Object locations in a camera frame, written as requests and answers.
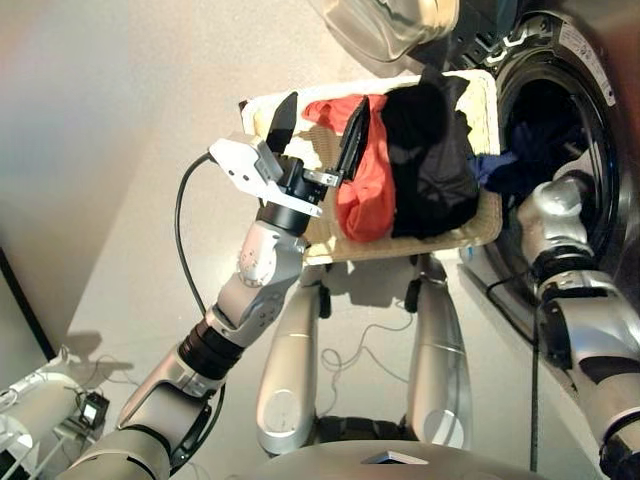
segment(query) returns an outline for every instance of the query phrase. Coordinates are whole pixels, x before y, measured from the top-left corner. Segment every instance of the navy blue cloth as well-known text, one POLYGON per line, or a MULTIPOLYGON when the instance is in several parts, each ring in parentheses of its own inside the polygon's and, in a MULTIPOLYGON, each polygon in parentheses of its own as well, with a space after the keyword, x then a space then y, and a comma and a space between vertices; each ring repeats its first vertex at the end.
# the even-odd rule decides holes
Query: navy blue cloth
POLYGON ((505 152, 502 155, 476 155, 469 158, 469 167, 473 171, 477 182, 484 187, 489 182, 493 172, 505 165, 511 165, 517 160, 518 157, 513 152, 505 152))
POLYGON ((580 145, 581 127, 566 128, 565 118, 555 118, 535 125, 522 122, 511 134, 510 150, 518 161, 498 167, 491 173, 484 187, 503 195, 512 195, 517 205, 567 161, 565 143, 580 145))

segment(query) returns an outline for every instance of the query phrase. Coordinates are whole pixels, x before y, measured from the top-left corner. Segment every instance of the washing machine label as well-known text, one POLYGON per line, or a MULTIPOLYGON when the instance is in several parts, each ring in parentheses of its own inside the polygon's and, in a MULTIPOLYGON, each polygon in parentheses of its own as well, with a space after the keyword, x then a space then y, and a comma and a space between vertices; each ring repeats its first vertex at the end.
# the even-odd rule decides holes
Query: washing machine label
POLYGON ((564 23, 560 30, 560 44, 571 50, 589 69, 591 75, 593 75, 593 78, 596 80, 598 87, 600 87, 600 91, 602 92, 607 105, 610 107, 615 105, 616 99, 613 95, 609 79, 607 79, 607 75, 604 73, 602 64, 600 63, 600 60, 598 60, 596 52, 593 51, 593 48, 591 48, 591 45, 587 42, 587 39, 584 38, 573 26, 568 23, 564 23))

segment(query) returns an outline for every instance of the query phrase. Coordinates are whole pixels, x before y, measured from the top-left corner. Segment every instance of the black cable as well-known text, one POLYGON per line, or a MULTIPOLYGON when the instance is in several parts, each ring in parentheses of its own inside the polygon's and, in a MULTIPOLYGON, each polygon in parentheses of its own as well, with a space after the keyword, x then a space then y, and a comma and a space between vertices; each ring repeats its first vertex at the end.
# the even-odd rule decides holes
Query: black cable
POLYGON ((533 322, 533 355, 531 364, 531 438, 529 442, 529 470, 538 471, 538 427, 539 427, 539 411, 538 411, 538 370, 539 370, 539 338, 538 338, 538 322, 533 322))
POLYGON ((178 195, 176 196, 176 208, 173 216, 173 233, 176 238, 176 247, 178 249, 178 258, 180 259, 180 265, 182 265, 182 270, 184 271, 184 276, 187 277, 187 283, 189 284, 189 288, 191 289, 193 298, 198 304, 198 309, 203 316, 206 312, 206 308, 202 301, 202 297, 200 296, 200 293, 198 292, 198 289, 193 282, 193 277, 191 276, 191 271, 189 270, 189 265, 187 264, 187 259, 184 256, 184 250, 182 248, 182 235, 180 233, 180 212, 182 210, 182 197, 184 196, 184 191, 187 186, 189 177, 196 170, 196 168, 207 161, 213 161, 213 157, 209 152, 200 156, 200 158, 193 162, 184 172, 182 180, 180 180, 180 186, 178 187, 178 195))
POLYGON ((529 271, 526 270, 524 272, 520 272, 520 273, 516 273, 514 275, 511 275, 510 277, 507 278, 503 278, 502 280, 499 280, 497 282, 494 282, 492 284, 490 284, 484 291, 485 296, 487 297, 487 300, 489 300, 491 302, 491 304, 500 312, 500 314, 502 315, 502 317, 509 323, 509 325, 511 325, 511 328, 513 328, 515 330, 515 332, 520 335, 520 337, 529 345, 533 345, 533 339, 531 338, 531 336, 525 332, 522 327, 520 327, 515 320, 513 320, 513 318, 511 318, 511 315, 509 315, 509 312, 506 311, 506 309, 500 305, 500 303, 498 302, 498 300, 495 298, 495 296, 493 295, 493 290, 496 287, 499 287, 500 285, 504 285, 506 283, 509 283, 513 280, 515 280, 516 278, 520 278, 523 275, 526 275, 529 271))
MULTIPOLYGON (((187 278, 187 282, 189 283, 189 288, 191 289, 191 293, 193 294, 193 298, 198 304, 198 309, 200 313, 204 316, 206 313, 206 308, 204 306, 204 302, 202 301, 202 297, 198 292, 198 289, 193 281, 193 277, 191 276, 191 271, 189 270, 189 265, 187 264, 187 259, 184 255, 184 249, 182 248, 182 235, 180 232, 180 213, 182 210, 182 197, 184 196, 184 191, 187 186, 187 181, 191 174, 203 163, 211 161, 216 163, 215 159, 208 152, 204 155, 200 156, 195 162, 193 162, 189 168, 184 172, 182 176, 182 180, 180 180, 180 186, 178 187, 178 194, 176 196, 176 207, 174 211, 174 219, 173 219, 173 230, 176 239, 176 247, 178 249, 178 258, 180 259, 180 265, 182 265, 182 270, 184 271, 184 276, 187 278)), ((222 385, 220 391, 218 392, 218 404, 216 405, 216 410, 211 417, 209 425, 206 430, 202 433, 200 438, 196 441, 196 443, 191 447, 191 449, 185 454, 184 462, 180 465, 175 466, 171 469, 171 475, 174 475, 178 470, 180 470, 187 462, 193 457, 196 451, 202 446, 202 444, 207 440, 209 434, 215 427, 218 422, 218 418, 220 417, 220 413, 222 412, 222 406, 224 405, 224 396, 227 390, 227 385, 222 385)))
POLYGON ((220 413, 222 412, 222 406, 224 405, 224 394, 226 391, 227 391, 227 384, 225 383, 224 385, 222 385, 222 388, 218 392, 218 404, 216 405, 215 412, 211 416, 209 425, 207 426, 206 430, 202 432, 202 435, 200 435, 200 438, 196 441, 196 443, 194 443, 193 446, 189 449, 189 451, 185 452, 185 454, 181 457, 181 463, 171 469, 171 476, 175 475, 182 467, 184 467, 187 463, 189 463, 189 460, 193 458, 193 456, 198 451, 198 449, 202 446, 204 442, 207 441, 207 438, 209 438, 209 435, 213 431, 213 427, 216 426, 216 423, 218 423, 218 419, 220 418, 220 413))
POLYGON ((511 275, 510 277, 504 278, 497 282, 490 284, 485 289, 485 295, 488 300, 493 304, 494 307, 498 309, 498 311, 502 314, 502 316, 509 322, 511 327, 518 333, 523 340, 525 340, 532 347, 532 358, 531 358, 531 416, 530 416, 530 432, 531 436, 529 439, 529 470, 532 472, 538 471, 538 434, 539 434, 539 399, 538 399, 538 384, 539 384, 539 358, 540 358, 540 348, 539 348, 539 338, 538 338, 538 323, 535 318, 533 320, 533 338, 530 338, 529 335, 519 326, 516 322, 511 318, 511 316, 506 312, 506 310, 498 303, 498 301, 493 296, 493 290, 506 283, 509 283, 516 278, 522 277, 526 275, 529 271, 526 270, 524 272, 517 273, 515 275, 511 275))
POLYGON ((216 405, 216 411, 213 413, 213 417, 211 417, 209 426, 202 433, 198 441, 193 446, 192 448, 193 453, 195 453, 202 446, 202 444, 209 437, 209 434, 213 430, 213 427, 215 427, 216 423, 218 423, 218 418, 220 418, 220 413, 222 412, 222 405, 224 404, 224 394, 226 391, 227 391, 227 384, 225 383, 224 385, 222 385, 222 388, 220 389, 220 393, 218 394, 218 404, 216 405))

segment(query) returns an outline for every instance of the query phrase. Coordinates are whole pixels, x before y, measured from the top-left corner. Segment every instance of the black garment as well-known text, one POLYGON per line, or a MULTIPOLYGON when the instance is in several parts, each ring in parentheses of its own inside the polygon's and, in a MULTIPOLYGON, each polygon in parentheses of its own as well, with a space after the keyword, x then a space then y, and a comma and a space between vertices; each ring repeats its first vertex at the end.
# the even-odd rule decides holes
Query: black garment
POLYGON ((469 127, 464 113, 455 111, 468 84, 427 68, 418 85, 387 93, 382 121, 396 187, 392 237, 439 235, 476 214, 469 127))

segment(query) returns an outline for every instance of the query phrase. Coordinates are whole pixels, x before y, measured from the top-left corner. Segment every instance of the white wall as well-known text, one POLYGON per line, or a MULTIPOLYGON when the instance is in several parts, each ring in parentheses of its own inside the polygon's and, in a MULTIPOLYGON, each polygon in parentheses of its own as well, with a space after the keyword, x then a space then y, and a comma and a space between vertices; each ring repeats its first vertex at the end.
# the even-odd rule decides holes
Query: white wall
POLYGON ((0 243, 54 347, 184 73, 191 8, 0 2, 0 243))

